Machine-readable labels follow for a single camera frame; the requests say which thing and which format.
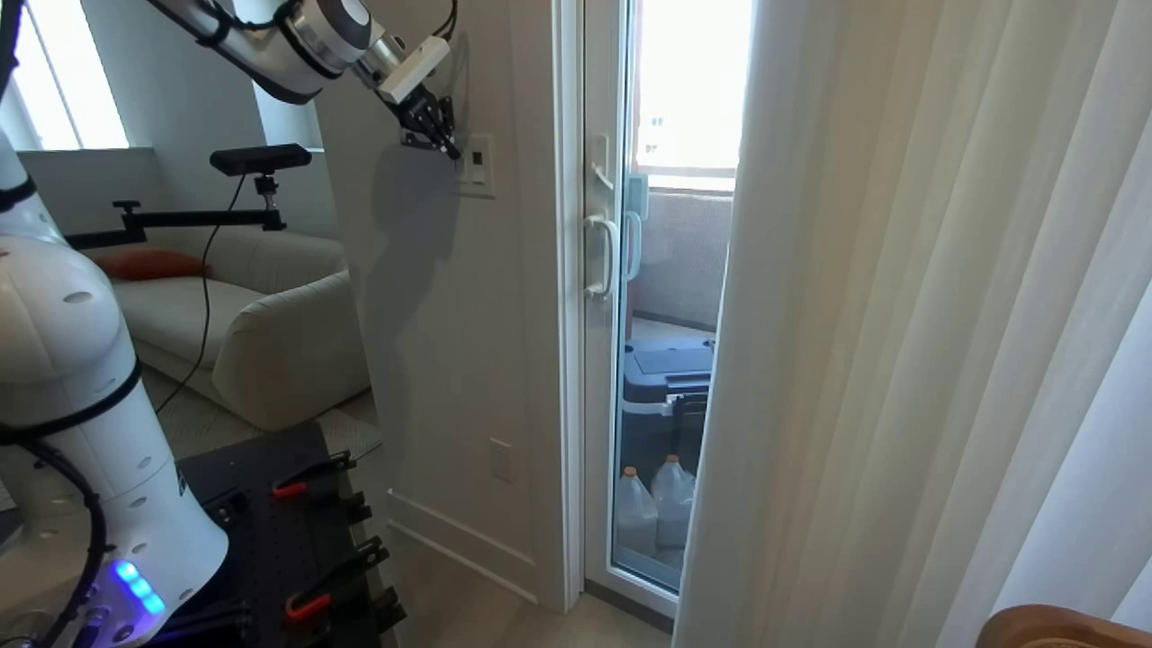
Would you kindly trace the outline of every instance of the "sheer curtain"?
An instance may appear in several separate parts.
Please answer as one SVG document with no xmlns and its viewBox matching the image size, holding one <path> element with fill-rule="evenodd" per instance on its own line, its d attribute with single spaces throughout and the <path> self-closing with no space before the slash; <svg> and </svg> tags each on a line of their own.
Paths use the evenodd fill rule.
<svg viewBox="0 0 1152 648">
<path fill-rule="evenodd" d="M 1152 628 L 1148 31 L 765 0 L 676 643 Z"/>
</svg>

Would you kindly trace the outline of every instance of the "door handle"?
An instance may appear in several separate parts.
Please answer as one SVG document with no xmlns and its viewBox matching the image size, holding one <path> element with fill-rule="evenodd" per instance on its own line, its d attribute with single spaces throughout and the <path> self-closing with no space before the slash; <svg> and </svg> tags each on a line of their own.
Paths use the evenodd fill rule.
<svg viewBox="0 0 1152 648">
<path fill-rule="evenodd" d="M 615 278 L 620 278 L 620 247 L 615 247 L 620 225 L 602 211 L 584 220 L 584 258 L 589 261 L 593 250 L 593 246 L 590 246 L 593 237 L 602 242 L 597 246 L 602 247 L 602 278 L 589 278 L 584 296 L 610 301 L 615 296 Z"/>
</svg>

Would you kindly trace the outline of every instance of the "floor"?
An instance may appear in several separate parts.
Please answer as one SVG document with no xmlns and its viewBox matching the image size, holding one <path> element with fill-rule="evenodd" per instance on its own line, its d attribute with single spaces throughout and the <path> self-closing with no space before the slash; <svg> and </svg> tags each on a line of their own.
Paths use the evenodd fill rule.
<svg viewBox="0 0 1152 648">
<path fill-rule="evenodd" d="M 159 403 L 173 381 L 148 375 L 148 391 Z M 161 410 L 161 424 L 178 456 L 211 453 L 265 430 L 197 399 L 178 394 Z M 371 399 L 352 399 L 322 417 L 333 451 L 350 451 L 358 490 L 368 500 L 386 496 L 380 462 L 380 430 Z M 500 584 L 457 565 L 454 556 L 376 523 L 368 532 L 381 536 L 392 556 L 381 565 L 381 584 L 401 589 L 409 622 L 401 622 L 381 648 L 663 648 L 671 634 L 584 595 L 574 612 L 551 612 L 523 602 Z"/>
</svg>

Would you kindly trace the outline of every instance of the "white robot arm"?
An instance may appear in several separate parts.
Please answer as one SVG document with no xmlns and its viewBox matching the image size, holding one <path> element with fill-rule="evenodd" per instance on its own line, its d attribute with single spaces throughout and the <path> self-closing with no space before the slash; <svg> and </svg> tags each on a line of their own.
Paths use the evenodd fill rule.
<svg viewBox="0 0 1152 648">
<path fill-rule="evenodd" d="M 308 103 L 333 80 L 352 72 L 409 134 L 452 158 L 461 154 L 452 106 L 424 86 L 452 52 L 446 31 L 433 31 L 405 57 L 362 0 L 285 0 L 271 21 L 242 21 L 215 0 L 153 3 L 289 103 Z"/>
<path fill-rule="evenodd" d="M 215 0 L 153 3 L 280 102 L 352 72 L 409 134 L 457 158 L 452 106 L 424 90 L 452 31 L 401 57 L 362 0 L 285 0 L 268 26 Z M 0 134 L 0 643 L 148 643 L 224 556 L 109 278 L 65 246 Z"/>
</svg>

